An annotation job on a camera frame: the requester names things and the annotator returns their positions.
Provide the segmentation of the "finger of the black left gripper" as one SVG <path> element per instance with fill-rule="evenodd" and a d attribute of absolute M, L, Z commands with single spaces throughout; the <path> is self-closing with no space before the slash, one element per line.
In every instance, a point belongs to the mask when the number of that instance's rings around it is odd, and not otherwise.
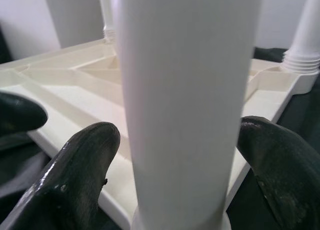
<path fill-rule="evenodd" d="M 0 92 L 0 138 L 37 130 L 48 121 L 46 110 L 21 95 Z"/>

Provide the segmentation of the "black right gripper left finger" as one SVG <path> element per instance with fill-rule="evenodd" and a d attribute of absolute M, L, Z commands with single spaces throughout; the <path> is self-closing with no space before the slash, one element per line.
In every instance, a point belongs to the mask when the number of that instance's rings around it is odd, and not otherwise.
<path fill-rule="evenodd" d="M 74 134 L 0 224 L 0 230 L 94 230 L 98 199 L 121 136 L 110 122 Z"/>

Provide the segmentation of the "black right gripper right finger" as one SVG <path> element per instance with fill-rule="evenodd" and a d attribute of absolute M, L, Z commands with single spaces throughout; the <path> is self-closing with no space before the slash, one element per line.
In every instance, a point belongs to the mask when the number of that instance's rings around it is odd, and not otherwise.
<path fill-rule="evenodd" d="M 320 153 L 294 131 L 244 116 L 236 147 L 281 230 L 320 230 Z"/>

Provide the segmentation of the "white plastic table leg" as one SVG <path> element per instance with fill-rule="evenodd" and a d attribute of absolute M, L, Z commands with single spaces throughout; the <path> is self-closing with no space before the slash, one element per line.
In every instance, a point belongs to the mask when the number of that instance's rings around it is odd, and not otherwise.
<path fill-rule="evenodd" d="M 103 36 L 106 42 L 114 44 L 116 42 L 116 31 L 113 21 L 112 1 L 99 0 L 99 2 L 103 18 Z"/>
<path fill-rule="evenodd" d="M 219 230 L 261 0 L 112 0 L 132 230 Z"/>
<path fill-rule="evenodd" d="M 283 69 L 312 73 L 320 67 L 320 0 L 306 0 L 290 48 L 284 53 Z"/>

